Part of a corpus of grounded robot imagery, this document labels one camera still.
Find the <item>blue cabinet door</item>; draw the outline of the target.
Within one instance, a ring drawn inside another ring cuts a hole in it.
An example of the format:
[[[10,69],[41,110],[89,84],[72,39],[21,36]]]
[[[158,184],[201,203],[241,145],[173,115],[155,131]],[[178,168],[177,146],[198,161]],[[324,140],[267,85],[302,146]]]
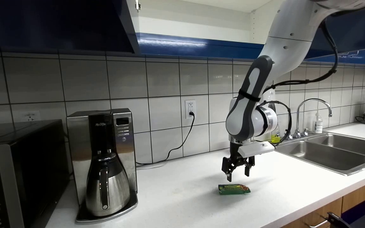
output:
[[[341,15],[332,14],[325,22],[339,54],[365,49],[365,8]]]
[[[127,0],[0,0],[0,47],[140,53]]]

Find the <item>steel coffee maker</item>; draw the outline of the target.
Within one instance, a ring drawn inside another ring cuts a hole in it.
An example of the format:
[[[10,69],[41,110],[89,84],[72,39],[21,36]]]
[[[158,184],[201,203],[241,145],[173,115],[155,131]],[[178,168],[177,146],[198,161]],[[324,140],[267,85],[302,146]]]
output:
[[[98,223],[120,217],[137,207],[138,186],[133,115],[129,108],[77,111],[67,117],[69,146],[79,211],[77,223]],[[116,152],[126,172],[130,200],[115,214],[96,217],[86,207],[86,186],[92,158]]]

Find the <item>steel double sink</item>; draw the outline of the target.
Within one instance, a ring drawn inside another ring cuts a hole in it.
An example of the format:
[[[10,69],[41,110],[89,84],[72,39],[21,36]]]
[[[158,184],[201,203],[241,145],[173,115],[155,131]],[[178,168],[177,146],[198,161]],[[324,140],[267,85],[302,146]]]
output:
[[[349,176],[365,170],[365,139],[324,132],[280,144],[276,151]]]

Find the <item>yellow dish soap bottle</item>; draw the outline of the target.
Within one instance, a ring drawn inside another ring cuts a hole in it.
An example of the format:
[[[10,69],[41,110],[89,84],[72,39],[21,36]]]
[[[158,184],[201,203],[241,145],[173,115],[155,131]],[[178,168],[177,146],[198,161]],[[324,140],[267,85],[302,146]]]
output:
[[[275,90],[274,89],[270,89],[269,90],[269,97],[268,97],[269,101],[275,101],[276,100],[276,94],[275,94]],[[276,108],[276,104],[275,103],[269,103],[268,107],[271,108],[272,110],[274,110],[274,112],[277,114],[277,108]],[[276,128],[271,132],[271,143],[272,144],[277,144],[279,143],[281,140],[280,137],[280,127],[279,127],[279,123],[277,124]]]

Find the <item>wooden drawer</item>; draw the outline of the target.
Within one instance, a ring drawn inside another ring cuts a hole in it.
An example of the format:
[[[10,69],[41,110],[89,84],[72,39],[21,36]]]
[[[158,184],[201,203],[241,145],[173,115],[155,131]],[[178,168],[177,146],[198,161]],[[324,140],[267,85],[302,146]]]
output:
[[[320,222],[325,220],[324,217],[326,218],[328,216],[328,214],[327,214],[328,212],[333,212],[335,215],[340,216],[341,211],[342,211],[342,203],[343,203],[343,198],[340,197],[339,199],[337,199],[305,216],[302,216],[301,218],[296,219],[295,221],[290,222],[289,224],[284,225],[281,228],[308,228],[303,224],[303,222],[306,222],[310,225],[319,224]],[[329,227],[330,227],[330,223],[322,228],[329,228]]]

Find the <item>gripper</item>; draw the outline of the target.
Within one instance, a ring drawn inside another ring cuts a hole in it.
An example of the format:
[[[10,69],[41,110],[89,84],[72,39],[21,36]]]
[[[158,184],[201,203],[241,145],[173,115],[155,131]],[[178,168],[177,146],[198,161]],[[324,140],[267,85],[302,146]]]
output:
[[[222,159],[222,172],[225,173],[229,182],[232,182],[232,172],[236,169],[236,167],[245,165],[245,175],[249,177],[251,168],[255,166],[254,156],[243,157],[242,155],[240,155],[239,148],[242,146],[243,144],[230,142],[230,157],[224,157]]]

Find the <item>green granola bar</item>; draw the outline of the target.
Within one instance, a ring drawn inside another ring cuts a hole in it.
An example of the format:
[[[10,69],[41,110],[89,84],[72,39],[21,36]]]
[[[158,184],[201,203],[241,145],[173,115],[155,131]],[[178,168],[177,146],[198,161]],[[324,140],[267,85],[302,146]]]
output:
[[[248,186],[242,184],[219,184],[218,190],[220,195],[242,195],[251,193]]]

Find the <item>white soap bottle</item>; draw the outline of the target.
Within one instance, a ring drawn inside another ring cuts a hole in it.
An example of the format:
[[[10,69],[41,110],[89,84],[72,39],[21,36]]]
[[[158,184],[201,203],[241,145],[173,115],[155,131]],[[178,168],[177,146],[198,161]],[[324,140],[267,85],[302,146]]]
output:
[[[323,118],[319,113],[319,110],[315,113],[315,119],[313,121],[313,133],[321,134],[323,132]]]

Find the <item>black microwave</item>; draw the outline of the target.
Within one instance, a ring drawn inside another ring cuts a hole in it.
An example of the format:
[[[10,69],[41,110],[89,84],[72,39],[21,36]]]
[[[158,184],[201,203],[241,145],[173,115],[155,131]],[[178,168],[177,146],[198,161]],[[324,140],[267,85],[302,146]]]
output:
[[[69,178],[62,120],[0,123],[0,228],[45,228]]]

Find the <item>blue wall cabinet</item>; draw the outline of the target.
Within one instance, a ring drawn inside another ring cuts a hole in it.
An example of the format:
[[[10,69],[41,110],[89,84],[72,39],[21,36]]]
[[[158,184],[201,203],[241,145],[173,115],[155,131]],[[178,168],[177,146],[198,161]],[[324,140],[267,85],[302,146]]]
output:
[[[137,16],[138,13],[131,12],[134,6],[129,7],[132,3],[128,3],[131,16]],[[213,39],[201,39],[193,37],[181,37],[172,35],[148,34],[136,32],[138,44],[140,48],[139,54],[120,53],[110,51],[89,51],[89,50],[24,50],[0,47],[5,52],[28,52],[28,53],[49,53],[49,54],[72,54],[72,55],[96,55],[115,54],[120,56],[184,56],[197,58],[236,58],[236,59],[256,59],[263,44],[242,43],[236,41],[222,41]],[[355,58],[352,63],[365,63],[364,58]]]

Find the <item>black chair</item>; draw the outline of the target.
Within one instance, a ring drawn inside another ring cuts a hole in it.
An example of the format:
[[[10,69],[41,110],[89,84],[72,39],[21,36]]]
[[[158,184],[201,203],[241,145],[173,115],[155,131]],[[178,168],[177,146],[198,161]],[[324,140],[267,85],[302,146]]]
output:
[[[326,220],[330,223],[330,228],[365,228],[365,215],[348,224],[339,216],[329,212]]]

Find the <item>steel coffee carafe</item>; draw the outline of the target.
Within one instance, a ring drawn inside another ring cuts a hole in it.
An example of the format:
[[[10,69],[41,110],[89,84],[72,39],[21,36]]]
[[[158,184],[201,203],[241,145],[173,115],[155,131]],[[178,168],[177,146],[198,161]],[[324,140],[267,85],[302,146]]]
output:
[[[92,158],[87,175],[86,207],[96,217],[117,213],[130,200],[126,172],[116,152]]]

